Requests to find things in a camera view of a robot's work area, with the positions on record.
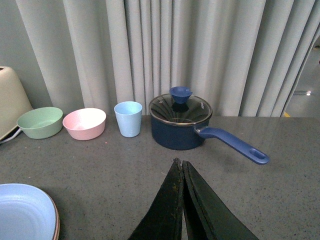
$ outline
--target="glass lid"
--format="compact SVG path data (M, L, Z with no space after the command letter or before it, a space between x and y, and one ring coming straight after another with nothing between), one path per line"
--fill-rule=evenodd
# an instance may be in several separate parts
M202 123L212 116L209 103L191 95L185 103L177 103L170 94L155 97L149 104L149 112L156 119L178 126Z

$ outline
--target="gray countertop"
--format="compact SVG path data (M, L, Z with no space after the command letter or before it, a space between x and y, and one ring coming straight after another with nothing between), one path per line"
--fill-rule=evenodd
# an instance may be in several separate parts
M103 134L92 140L75 140L63 128L47 139L22 133L0 145L0 184L47 192L59 212L61 240L124 240L178 157L193 164L259 239L320 239L320 121L214 116L209 125L268 154L270 162L257 165L217 139L192 150L166 149L153 140L149 116L138 136L125 138L109 115Z

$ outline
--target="curtain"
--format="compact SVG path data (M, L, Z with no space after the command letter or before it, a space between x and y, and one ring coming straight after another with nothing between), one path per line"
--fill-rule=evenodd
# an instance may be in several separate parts
M320 0L3 0L0 66L33 108L148 104L190 87L216 116L284 113Z

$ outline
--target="blue lid knob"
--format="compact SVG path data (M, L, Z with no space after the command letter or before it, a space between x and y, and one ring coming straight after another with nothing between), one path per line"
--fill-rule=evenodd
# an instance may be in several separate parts
M192 91L185 86L172 87L169 92L177 104L184 104L192 95Z

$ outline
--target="plastic cup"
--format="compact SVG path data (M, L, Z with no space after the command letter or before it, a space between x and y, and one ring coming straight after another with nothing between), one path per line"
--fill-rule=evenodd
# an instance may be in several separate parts
M116 121L120 133L126 138L132 138L140 133L142 105L135 101L124 101L114 107Z

